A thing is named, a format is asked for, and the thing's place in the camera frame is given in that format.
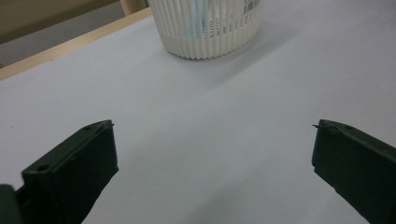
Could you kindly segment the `white plastic basket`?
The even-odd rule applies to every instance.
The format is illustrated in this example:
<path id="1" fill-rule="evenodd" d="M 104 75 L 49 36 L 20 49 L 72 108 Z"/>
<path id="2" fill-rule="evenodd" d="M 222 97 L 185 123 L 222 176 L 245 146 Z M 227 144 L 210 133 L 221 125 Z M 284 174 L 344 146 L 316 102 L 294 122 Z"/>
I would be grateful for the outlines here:
<path id="1" fill-rule="evenodd" d="M 205 60 L 231 53 L 250 41 L 262 23 L 264 0 L 213 0 L 209 33 L 185 38 L 185 0 L 148 0 L 165 49 L 182 58 Z"/>

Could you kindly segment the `white table cover sheet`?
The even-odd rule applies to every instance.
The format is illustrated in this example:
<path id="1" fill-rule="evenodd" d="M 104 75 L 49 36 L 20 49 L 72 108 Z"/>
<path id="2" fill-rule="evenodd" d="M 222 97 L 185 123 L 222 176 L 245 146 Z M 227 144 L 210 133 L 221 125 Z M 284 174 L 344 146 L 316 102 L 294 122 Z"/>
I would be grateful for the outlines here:
<path id="1" fill-rule="evenodd" d="M 148 18 L 2 80 L 0 184 L 104 119 L 119 171 L 84 224 L 367 224 L 311 158 L 322 119 L 396 147 L 396 0 L 265 0 L 207 61 Z"/>

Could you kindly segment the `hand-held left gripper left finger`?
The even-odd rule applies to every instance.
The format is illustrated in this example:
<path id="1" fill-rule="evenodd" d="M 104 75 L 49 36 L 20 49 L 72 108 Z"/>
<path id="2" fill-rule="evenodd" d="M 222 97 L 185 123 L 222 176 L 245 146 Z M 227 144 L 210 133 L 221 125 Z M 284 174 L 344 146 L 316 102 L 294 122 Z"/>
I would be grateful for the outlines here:
<path id="1" fill-rule="evenodd" d="M 21 172 L 26 224 L 81 224 L 119 170 L 111 120 L 87 125 Z"/>

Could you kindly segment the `light blue hairbrush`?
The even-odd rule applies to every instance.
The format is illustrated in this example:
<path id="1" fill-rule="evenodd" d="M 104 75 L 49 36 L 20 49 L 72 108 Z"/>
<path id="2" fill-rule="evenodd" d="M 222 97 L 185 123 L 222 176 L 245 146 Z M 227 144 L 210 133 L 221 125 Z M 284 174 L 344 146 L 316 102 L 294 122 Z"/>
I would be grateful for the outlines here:
<path id="1" fill-rule="evenodd" d="M 187 22 L 183 28 L 183 36 L 192 39 L 204 39 L 210 28 L 209 14 L 213 0 L 185 0 L 187 11 L 184 13 Z"/>

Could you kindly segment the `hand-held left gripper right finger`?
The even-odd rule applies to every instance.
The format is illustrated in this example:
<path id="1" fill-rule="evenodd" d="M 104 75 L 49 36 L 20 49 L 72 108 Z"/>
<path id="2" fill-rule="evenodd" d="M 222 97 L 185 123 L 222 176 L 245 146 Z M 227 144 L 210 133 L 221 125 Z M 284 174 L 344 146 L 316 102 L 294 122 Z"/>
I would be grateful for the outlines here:
<path id="1" fill-rule="evenodd" d="M 396 147 L 336 121 L 316 128 L 314 172 L 370 224 L 396 224 Z"/>

